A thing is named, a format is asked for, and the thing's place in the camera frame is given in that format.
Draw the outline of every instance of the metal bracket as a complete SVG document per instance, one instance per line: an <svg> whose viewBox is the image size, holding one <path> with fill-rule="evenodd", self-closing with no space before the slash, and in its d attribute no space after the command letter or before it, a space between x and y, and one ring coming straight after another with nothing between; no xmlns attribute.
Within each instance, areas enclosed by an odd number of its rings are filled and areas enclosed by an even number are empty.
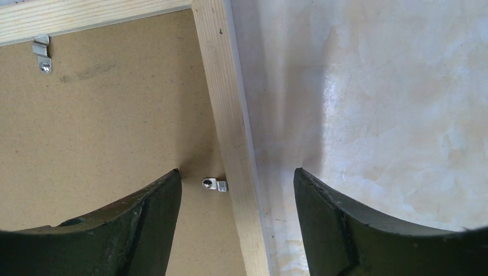
<svg viewBox="0 0 488 276"><path fill-rule="evenodd" d="M49 74L52 71L52 60L49 57L48 46L49 36L47 34L37 36L32 43L32 52L37 55L39 70L45 74Z"/></svg>
<svg viewBox="0 0 488 276"><path fill-rule="evenodd" d="M204 178L201 185L207 190L217 190L223 193L228 191L227 181L218 181L216 178Z"/></svg>

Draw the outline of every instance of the white marble table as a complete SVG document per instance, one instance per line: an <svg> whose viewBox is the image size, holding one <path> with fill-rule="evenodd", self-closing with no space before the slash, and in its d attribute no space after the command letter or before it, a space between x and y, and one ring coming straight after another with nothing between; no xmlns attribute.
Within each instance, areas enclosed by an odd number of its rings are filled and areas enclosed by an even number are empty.
<svg viewBox="0 0 488 276"><path fill-rule="evenodd" d="M232 0L275 275L308 275L304 167L384 213L488 224L488 4Z"/></svg>

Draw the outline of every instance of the screw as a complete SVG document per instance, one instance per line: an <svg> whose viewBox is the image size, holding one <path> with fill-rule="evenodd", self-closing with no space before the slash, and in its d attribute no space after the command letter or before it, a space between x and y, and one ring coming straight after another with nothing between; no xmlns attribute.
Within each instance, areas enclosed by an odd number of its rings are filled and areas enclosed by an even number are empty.
<svg viewBox="0 0 488 276"><path fill-rule="evenodd" d="M39 63L39 69L41 69L41 72L46 74L49 74L51 72L51 66L47 62Z"/></svg>
<svg viewBox="0 0 488 276"><path fill-rule="evenodd" d="M212 187L212 181L208 179L204 179L201 183L203 185L203 188L205 189L210 189Z"/></svg>

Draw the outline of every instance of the light wood plank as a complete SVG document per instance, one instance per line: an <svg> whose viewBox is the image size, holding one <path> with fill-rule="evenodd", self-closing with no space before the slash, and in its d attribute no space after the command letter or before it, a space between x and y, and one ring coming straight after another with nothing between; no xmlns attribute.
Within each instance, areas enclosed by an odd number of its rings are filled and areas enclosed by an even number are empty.
<svg viewBox="0 0 488 276"><path fill-rule="evenodd" d="M266 276L262 204L230 3L195 0L192 10L244 264L249 276Z"/></svg>
<svg viewBox="0 0 488 276"><path fill-rule="evenodd" d="M190 8L191 0L33 0L0 7L0 45Z"/></svg>

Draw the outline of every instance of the wooden beam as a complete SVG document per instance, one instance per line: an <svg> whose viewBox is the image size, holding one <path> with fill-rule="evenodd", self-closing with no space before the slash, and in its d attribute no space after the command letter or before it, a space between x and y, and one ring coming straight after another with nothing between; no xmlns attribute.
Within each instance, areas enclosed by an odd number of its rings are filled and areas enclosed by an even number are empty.
<svg viewBox="0 0 488 276"><path fill-rule="evenodd" d="M244 264L249 276L266 276L262 205L231 6L229 0L194 0L192 10Z"/></svg>
<svg viewBox="0 0 488 276"><path fill-rule="evenodd" d="M0 45L189 9L192 0L34 0L0 7Z"/></svg>

